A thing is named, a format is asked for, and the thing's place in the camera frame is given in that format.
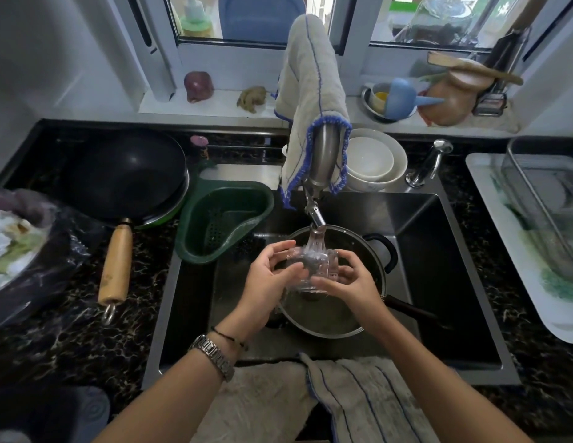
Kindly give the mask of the person's right hand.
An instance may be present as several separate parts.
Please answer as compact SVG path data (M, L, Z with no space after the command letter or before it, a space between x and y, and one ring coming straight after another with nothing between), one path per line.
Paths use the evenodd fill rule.
M356 253L342 249L336 252L355 269L356 277L338 277L337 281L344 284L344 294L331 296L344 301L360 326L371 335L388 333L395 326L395 317L382 300L370 272Z

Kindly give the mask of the person's left hand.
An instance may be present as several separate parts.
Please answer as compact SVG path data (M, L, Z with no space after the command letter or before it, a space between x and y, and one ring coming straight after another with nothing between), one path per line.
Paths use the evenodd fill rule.
M276 265L287 258L288 250L296 246L295 240L284 240L266 246L250 265L245 287L237 307L219 325L227 325L230 335L246 341L265 327L270 313L278 305L280 269Z

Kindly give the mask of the clear glass cup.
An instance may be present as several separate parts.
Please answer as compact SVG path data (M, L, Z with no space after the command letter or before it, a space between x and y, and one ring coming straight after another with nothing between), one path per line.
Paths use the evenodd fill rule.
M301 262L307 272L307 277L291 283L287 287L289 292L322 292L316 288L311 278L314 276L324 277L337 281L339 278L339 256L335 250L322 252L308 250L305 247L294 247L287 252L286 267L293 263Z

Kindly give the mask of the person's right forearm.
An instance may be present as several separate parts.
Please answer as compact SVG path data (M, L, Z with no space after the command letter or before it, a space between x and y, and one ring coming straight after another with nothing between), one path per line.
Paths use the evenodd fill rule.
M369 313L362 327L384 346L442 443L533 443L427 350L386 306Z

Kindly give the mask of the person's left forearm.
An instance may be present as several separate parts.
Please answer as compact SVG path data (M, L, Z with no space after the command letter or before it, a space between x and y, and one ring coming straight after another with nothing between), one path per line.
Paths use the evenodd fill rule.
M232 337L227 325L219 325L207 336L235 364L246 341ZM199 350L188 351L108 424L93 443L187 442L224 382L206 355Z

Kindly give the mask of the green corner sink strainer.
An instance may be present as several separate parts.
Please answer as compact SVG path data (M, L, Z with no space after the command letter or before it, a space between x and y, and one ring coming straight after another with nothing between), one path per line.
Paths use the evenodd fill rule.
M203 265L217 260L261 223L274 208L274 192L258 181L205 179L216 168L202 160L190 175L179 215L175 252L181 260Z

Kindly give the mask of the steel kitchen faucet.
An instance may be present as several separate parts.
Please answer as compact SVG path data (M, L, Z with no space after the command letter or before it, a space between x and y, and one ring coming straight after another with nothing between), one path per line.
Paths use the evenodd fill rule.
M305 212L311 218L314 228L324 231L326 222L317 204L317 198L329 186L339 155L341 127L326 123L314 128L312 133L311 162L303 182L306 206Z

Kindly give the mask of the black kitchen sink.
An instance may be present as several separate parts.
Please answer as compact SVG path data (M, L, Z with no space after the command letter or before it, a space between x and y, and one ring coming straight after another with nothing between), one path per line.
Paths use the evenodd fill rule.
M162 304L142 381L147 389L194 339L206 334L238 303L247 271L260 251L310 221L301 210L282 208L280 197L253 235L214 263L191 265L173 253ZM372 241L388 268L386 301L393 297L436 314L452 330L394 312L422 343L471 385L520 383L511 355L484 292L475 264L446 193L438 179L421 190L403 180L381 193L345 191L325 196L320 207L328 223L367 237L384 235L396 248L389 263L387 246Z

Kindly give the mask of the silver wristwatch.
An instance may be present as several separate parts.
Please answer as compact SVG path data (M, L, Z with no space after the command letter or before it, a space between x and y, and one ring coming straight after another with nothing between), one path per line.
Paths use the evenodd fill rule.
M198 336L188 351L199 350L207 356L209 361L223 376L225 382L230 382L234 376L234 364L224 355L221 348L207 335Z

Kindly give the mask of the large white ceramic bowl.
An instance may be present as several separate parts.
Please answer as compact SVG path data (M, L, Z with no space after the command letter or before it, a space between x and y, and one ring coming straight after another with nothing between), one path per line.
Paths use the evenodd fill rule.
M353 129L352 132L350 133L350 136L351 135L369 136L371 138L384 142L387 145L387 147L392 151L392 154L394 156L394 167L393 170L388 175L386 175L384 179L378 182L364 181L359 178L356 178L355 176L353 176L348 172L347 184L345 188L349 191L368 192L368 193L384 192L392 188L394 183L403 177L408 166L407 154L401 147L399 142L386 133L378 132L376 130L368 128Z

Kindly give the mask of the beige striped towel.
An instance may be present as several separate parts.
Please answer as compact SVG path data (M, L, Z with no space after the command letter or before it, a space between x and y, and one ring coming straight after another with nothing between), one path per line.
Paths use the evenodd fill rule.
M299 359L309 394L331 416L334 443L439 443L392 360Z

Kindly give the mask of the plain beige towel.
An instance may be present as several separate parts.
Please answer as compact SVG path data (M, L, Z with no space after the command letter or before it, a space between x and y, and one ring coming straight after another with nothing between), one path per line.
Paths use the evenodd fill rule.
M190 443L294 443L317 404L302 363L238 367Z

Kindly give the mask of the chrome soap dispenser pump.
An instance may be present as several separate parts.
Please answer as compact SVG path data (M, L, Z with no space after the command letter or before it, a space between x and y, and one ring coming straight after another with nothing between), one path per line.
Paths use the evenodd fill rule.
M436 139L421 166L405 177L406 183L411 188L420 188L429 179L435 178L445 155L453 150L453 145L447 139Z

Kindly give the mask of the white printed tray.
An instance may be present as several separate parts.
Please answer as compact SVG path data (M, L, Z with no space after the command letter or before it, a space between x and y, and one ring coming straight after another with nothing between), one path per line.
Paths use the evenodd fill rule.
M573 344L573 283L557 275L535 249L523 214L509 200L497 169L502 154L473 153L466 164L543 325Z

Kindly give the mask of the steel bowl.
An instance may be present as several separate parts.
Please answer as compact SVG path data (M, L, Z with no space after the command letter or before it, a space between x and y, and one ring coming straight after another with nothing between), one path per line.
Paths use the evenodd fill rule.
M372 83L365 83L360 95L361 105L368 117L383 124L393 124L401 121L401 119L387 118L385 116L386 100L379 98L373 92L373 86L374 84Z

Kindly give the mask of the beige cloth with blue trim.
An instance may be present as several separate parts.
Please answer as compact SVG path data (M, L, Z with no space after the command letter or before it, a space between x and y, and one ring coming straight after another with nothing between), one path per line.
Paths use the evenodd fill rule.
M292 209L292 192L311 175L313 153L319 150L314 133L321 126L335 126L340 133L335 162L328 164L321 189L333 194L341 191L347 184L352 126L335 51L316 15L299 15L290 28L275 99L276 117L291 126L279 188L284 208Z

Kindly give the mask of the ginger root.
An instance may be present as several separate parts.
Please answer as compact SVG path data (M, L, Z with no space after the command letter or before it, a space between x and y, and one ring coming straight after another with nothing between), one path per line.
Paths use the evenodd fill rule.
M257 106L266 102L267 90L264 86L252 86L243 90L238 96L236 106L244 111L256 114Z

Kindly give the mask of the blue plastic ladle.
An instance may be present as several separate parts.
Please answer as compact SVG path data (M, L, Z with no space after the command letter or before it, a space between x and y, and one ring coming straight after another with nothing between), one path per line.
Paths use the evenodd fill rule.
M430 106L445 102L444 98L420 96L414 86L403 78L394 78L389 86L384 115L390 120L409 118L419 106Z

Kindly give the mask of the brown clay pot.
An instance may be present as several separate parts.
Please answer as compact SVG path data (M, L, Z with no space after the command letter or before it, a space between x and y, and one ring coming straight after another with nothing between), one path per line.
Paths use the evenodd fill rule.
M421 106L418 111L428 126L455 126L463 122L475 107L481 92L495 79L471 71L448 70L426 91L427 97L442 98L442 103Z

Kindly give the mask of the red onion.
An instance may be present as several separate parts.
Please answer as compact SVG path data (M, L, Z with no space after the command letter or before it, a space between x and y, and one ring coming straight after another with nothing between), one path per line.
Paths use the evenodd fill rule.
M184 77L184 87L187 101L190 104L210 99L214 94L214 86L209 73L191 71Z

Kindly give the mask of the wooden spatula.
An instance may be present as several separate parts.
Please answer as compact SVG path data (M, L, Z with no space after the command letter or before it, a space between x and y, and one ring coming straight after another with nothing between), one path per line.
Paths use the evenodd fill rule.
M438 51L428 51L427 61L430 65L441 66L449 70L471 72L517 86L524 84L524 80L515 74L489 68L473 60L451 57Z

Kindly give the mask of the blue plastic chair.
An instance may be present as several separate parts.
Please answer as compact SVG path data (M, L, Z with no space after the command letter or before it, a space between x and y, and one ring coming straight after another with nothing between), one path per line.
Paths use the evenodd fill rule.
M226 41L284 45L293 22L305 12L304 0L218 0Z

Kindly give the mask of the black plastic garbage bag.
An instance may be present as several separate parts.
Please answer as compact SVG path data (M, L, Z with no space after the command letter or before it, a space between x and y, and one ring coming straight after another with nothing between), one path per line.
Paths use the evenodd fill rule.
M102 223L63 202L0 188L0 328L60 295L104 233Z

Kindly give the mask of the glass pot lid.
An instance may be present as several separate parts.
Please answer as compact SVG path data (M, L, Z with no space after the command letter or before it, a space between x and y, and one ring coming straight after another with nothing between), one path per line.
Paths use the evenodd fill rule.
M410 45L455 46L467 36L474 19L464 0L422 0L394 42Z

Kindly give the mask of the green dish soap bottle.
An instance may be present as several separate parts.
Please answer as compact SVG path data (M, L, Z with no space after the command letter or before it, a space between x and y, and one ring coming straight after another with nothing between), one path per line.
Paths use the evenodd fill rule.
M211 17L200 0L185 0L184 14L180 17L180 24L183 36L212 38Z

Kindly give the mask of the white window frame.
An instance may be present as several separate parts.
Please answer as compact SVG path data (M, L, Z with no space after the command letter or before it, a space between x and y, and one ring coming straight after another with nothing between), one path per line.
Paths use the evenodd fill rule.
M229 42L195 39L179 43L172 30L170 4L166 0L108 0L119 12L120 29L125 29L136 59L146 79L147 88L139 103L153 98L154 102L171 103L182 99L187 103L184 77L191 71L204 71L211 76L216 91L240 91L249 86L276 88L278 75L285 58L284 45L266 48L257 44L231 44ZM409 78L425 85L427 79L443 73L443 67L427 63L425 47L403 44L371 46L366 35L371 28L364 24L376 20L376 2L356 0L356 13L352 16L346 45L342 55L337 54L342 85L349 96L356 96L366 82L389 81L394 77ZM556 66L563 69L572 64L569 57L557 57L564 48L558 44L562 35L573 34L573 0L548 0L532 23L532 35L525 48L524 62L517 72L531 84L538 66Z

